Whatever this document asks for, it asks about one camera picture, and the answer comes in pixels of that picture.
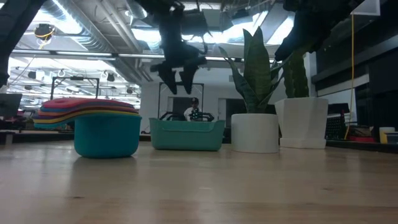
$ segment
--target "white planter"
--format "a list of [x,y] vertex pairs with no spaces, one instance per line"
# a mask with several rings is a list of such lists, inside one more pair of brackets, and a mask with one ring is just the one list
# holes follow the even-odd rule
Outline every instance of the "white planter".
[[238,152],[279,152],[278,117],[273,114],[232,115],[232,146]]
[[328,100],[292,98],[278,101],[276,112],[282,132],[281,147],[324,149]]

